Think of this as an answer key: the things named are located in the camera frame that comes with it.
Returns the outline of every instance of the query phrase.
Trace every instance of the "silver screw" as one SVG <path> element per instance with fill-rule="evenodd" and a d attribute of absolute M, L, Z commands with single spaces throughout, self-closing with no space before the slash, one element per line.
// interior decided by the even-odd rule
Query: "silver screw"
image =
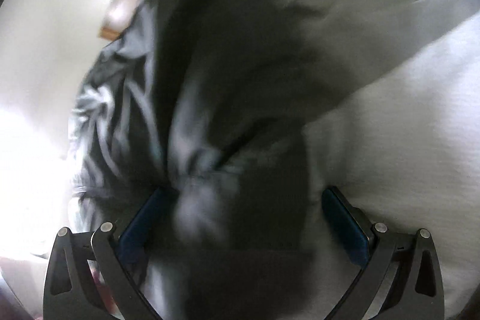
<path fill-rule="evenodd" d="M 60 228 L 57 235 L 62 237 L 62 236 L 65 236 L 67 233 L 68 233 L 68 229 L 66 227 L 63 227 L 63 228 Z"/>
<path fill-rule="evenodd" d="M 388 228 L 384 223 L 376 223 L 375 224 L 375 230 L 377 232 L 380 232 L 380 233 L 384 234 L 387 231 L 387 229 Z"/>
<path fill-rule="evenodd" d="M 103 223 L 101 226 L 100 226 L 100 230 L 102 232 L 110 232 L 113 228 L 113 224 L 112 223 Z"/>
<path fill-rule="evenodd" d="M 430 232 L 422 228 L 420 229 L 420 236 L 422 238 L 428 239 L 430 237 Z"/>

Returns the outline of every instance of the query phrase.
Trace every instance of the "black cloth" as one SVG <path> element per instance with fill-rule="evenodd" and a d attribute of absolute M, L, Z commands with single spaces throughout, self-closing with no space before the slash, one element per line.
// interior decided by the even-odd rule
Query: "black cloth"
<path fill-rule="evenodd" d="M 82 82 L 74 225 L 178 190 L 148 247 L 166 320 L 267 320 L 301 301 L 311 81 L 297 53 L 272 0 L 140 0 Z"/>

